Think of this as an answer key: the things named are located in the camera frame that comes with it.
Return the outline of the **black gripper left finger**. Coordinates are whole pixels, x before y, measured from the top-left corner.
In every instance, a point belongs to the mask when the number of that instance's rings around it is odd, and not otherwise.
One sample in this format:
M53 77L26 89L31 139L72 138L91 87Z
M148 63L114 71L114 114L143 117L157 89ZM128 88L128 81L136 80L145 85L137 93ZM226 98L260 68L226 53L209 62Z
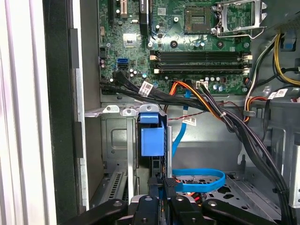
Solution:
M159 189L162 180L148 179L147 195L135 195L131 203L121 199L108 200L91 210L64 222L65 225L158 225Z

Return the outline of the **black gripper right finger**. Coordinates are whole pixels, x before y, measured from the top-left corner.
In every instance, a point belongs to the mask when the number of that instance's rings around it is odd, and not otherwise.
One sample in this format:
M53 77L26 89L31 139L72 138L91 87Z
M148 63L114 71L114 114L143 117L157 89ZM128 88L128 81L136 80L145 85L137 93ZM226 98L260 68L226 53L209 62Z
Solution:
M174 178L164 178L163 188L167 205L171 209L169 216L172 225L275 225L242 208L219 199L208 199L198 206L187 196L178 195L175 189L179 183Z

